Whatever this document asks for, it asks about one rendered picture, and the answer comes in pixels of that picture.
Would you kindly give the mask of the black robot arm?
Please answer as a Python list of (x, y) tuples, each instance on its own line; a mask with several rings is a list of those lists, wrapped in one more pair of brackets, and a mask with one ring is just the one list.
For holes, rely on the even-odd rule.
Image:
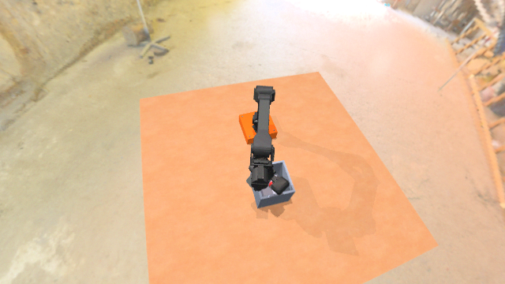
[[(247, 184), (256, 191), (268, 187), (268, 168), (275, 159), (275, 148), (269, 134), (270, 105), (275, 101), (273, 86), (257, 85), (253, 99), (258, 104), (257, 112), (252, 115), (252, 127), (256, 132), (251, 143), (250, 166), (252, 174), (246, 179)], [(268, 160), (271, 155), (271, 161)]]

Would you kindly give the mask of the white square plate with hole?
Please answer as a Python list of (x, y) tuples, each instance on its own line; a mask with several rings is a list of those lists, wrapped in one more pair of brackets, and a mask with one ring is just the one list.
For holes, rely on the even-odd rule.
[(267, 188), (261, 189), (262, 197), (276, 194), (272, 189), (269, 188), (269, 184), (270, 184), (270, 182), (268, 183)]

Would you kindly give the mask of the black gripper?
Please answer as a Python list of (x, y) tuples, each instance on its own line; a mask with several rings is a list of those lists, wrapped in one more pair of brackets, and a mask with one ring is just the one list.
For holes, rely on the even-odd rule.
[[(249, 171), (252, 172), (253, 167), (254, 166), (249, 166)], [(269, 166), (268, 168), (268, 183), (272, 180), (272, 184), (269, 186), (269, 188), (272, 189), (276, 194), (281, 195), (290, 186), (290, 183), (284, 177), (276, 177), (274, 175), (276, 171), (273, 170), (272, 167), (273, 165)]]

